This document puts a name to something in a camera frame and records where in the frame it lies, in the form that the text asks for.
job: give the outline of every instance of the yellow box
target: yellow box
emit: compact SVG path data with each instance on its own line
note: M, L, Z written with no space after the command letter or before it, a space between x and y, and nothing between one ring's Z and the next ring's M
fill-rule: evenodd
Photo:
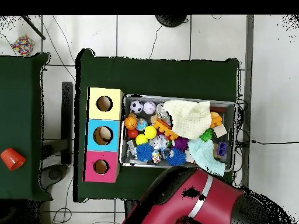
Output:
M89 87L88 117L94 120L120 120L123 92L120 89Z

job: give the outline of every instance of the light blue cloth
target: light blue cloth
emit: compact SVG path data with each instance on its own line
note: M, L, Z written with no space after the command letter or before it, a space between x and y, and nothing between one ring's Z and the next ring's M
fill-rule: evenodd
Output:
M214 145L212 140L207 142L199 139L191 139L188 142L189 152L195 162L205 171L219 176L224 175L225 164L213 157Z

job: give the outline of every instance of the red ball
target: red ball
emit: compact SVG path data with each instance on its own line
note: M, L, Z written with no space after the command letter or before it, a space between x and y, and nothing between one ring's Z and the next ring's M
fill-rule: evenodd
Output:
M129 138L135 138L138 136L138 131L136 129L128 129L127 134Z

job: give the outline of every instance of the red cup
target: red cup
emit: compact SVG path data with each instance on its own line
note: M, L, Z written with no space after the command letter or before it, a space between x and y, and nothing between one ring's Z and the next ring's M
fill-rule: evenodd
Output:
M10 171L14 171L21 167L26 160L22 155L17 153L17 151L12 148L5 149L0 156Z

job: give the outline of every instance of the green toy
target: green toy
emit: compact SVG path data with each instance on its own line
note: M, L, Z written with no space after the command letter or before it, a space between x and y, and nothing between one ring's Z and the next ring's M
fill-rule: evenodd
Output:
M212 139L212 137L213 137L213 132L211 128L209 128L206 129L206 131L199 138L204 142L207 142L208 140Z

